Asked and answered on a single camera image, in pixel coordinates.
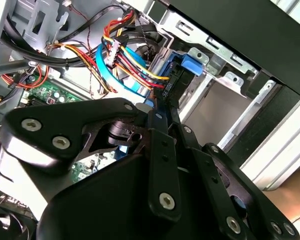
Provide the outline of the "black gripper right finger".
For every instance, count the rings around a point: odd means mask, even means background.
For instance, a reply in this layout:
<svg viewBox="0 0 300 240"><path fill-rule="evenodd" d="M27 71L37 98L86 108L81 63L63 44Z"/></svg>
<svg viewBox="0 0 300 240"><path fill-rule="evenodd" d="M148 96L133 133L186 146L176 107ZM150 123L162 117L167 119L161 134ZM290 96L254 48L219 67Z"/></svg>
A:
<svg viewBox="0 0 300 240"><path fill-rule="evenodd" d="M191 214L195 235L203 240L298 240L286 216L213 143L200 145L194 131L168 111L176 140L182 206Z"/></svg>

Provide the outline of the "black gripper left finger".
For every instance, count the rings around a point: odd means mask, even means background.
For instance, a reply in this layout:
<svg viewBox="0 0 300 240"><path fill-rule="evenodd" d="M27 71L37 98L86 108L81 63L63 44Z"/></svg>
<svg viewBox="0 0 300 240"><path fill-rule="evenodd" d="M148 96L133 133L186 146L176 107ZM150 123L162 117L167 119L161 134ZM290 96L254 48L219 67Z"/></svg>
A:
<svg viewBox="0 0 300 240"><path fill-rule="evenodd" d="M181 197L174 139L163 109L124 98L16 108L0 128L0 191L39 220L71 185L71 168L94 154L126 146L149 167L147 203L172 220Z"/></svg>

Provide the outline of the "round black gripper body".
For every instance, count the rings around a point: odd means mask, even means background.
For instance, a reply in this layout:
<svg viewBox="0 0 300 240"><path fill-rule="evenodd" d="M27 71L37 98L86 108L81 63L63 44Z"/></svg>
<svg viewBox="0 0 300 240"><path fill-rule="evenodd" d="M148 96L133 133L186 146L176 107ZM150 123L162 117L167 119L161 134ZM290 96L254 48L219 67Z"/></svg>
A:
<svg viewBox="0 0 300 240"><path fill-rule="evenodd" d="M148 205L149 165L125 157L58 193L45 208L39 240L223 240L203 186L178 171L182 213L173 223Z"/></svg>

